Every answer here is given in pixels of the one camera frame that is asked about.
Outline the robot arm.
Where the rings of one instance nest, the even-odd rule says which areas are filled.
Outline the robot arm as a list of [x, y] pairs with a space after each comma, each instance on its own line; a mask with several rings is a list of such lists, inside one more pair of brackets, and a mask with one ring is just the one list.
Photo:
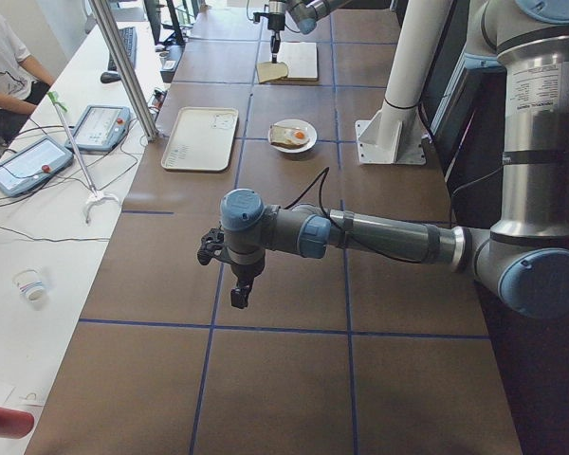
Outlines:
[[278, 62], [280, 34], [285, 29], [286, 15], [293, 19], [301, 34], [309, 34], [320, 19], [348, 3], [349, 0], [316, 0], [309, 4], [305, 4], [302, 0], [277, 0], [269, 1], [262, 12], [254, 12], [254, 23], [259, 23], [262, 17], [267, 19], [267, 29], [271, 31], [271, 62], [273, 64]]
[[536, 319], [569, 311], [569, 224], [564, 208], [569, 147], [569, 1], [473, 1], [465, 65], [503, 68], [502, 207], [487, 229], [417, 224], [295, 201], [265, 204], [250, 189], [227, 193], [220, 225], [197, 257], [228, 264], [244, 308], [267, 250], [323, 257], [329, 246], [408, 264], [470, 272], [507, 307]]

